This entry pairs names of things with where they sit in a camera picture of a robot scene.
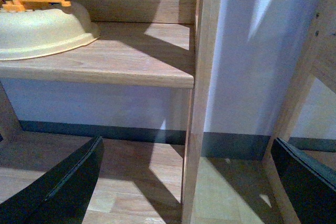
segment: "gray baseboard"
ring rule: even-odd
[[[137,142],[184,145],[185,131],[99,126],[88,124],[20,121],[25,131],[105,138]],[[205,132],[203,157],[261,160],[270,136]],[[292,137],[290,144],[301,150],[336,152],[336,140]]]
[[[336,152],[336,140],[333,139],[291,137],[288,143],[300,150]]]
[[[24,131],[75,136],[96,136],[137,142],[184,145],[185,131],[100,126],[89,124],[20,121]]]
[[[205,132],[201,155],[232,159],[261,160],[269,136]]]

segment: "wooden shelf board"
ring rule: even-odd
[[[97,24],[99,40],[57,55],[0,61],[0,78],[193,88],[191,25]]]

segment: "light wood flooring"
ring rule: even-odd
[[[0,202],[22,190],[88,141],[24,134],[0,145]],[[100,176],[84,224],[180,223],[183,146],[104,140]],[[202,158],[197,224],[282,223],[259,162]]]
[[[259,161],[201,157],[196,224],[280,224],[282,218]]]

